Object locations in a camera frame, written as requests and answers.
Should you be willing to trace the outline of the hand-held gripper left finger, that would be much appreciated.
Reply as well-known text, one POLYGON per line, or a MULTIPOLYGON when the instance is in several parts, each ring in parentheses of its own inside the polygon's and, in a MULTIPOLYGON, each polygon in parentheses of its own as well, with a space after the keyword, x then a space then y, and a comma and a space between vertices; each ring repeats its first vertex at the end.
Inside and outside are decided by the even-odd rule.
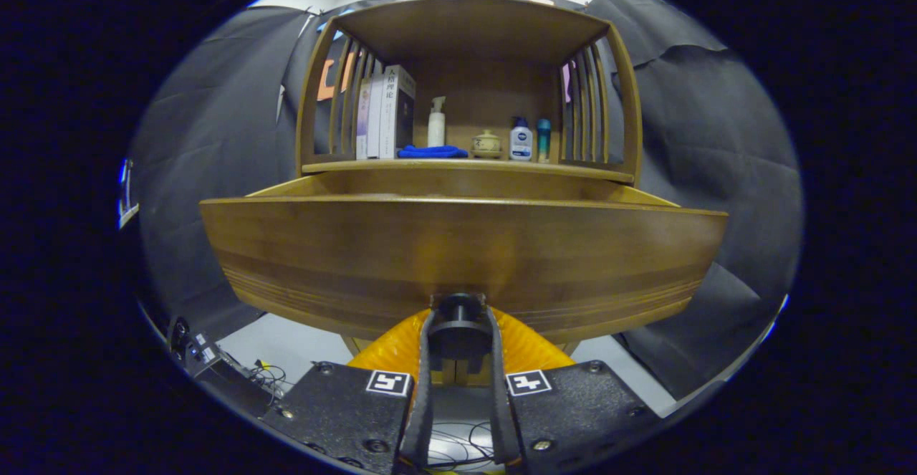
POLYGON ((353 361, 315 362, 261 420, 321 461, 363 474, 420 474, 433 425, 432 310, 394 326, 353 361))

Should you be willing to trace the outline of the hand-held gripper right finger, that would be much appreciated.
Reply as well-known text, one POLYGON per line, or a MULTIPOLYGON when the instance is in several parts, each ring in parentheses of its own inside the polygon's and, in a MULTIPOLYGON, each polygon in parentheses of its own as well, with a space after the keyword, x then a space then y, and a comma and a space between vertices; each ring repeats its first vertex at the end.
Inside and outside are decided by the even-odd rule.
POLYGON ((595 469, 661 432, 663 419, 603 361, 555 368, 507 367, 501 323, 491 307, 491 438, 508 472, 595 469))

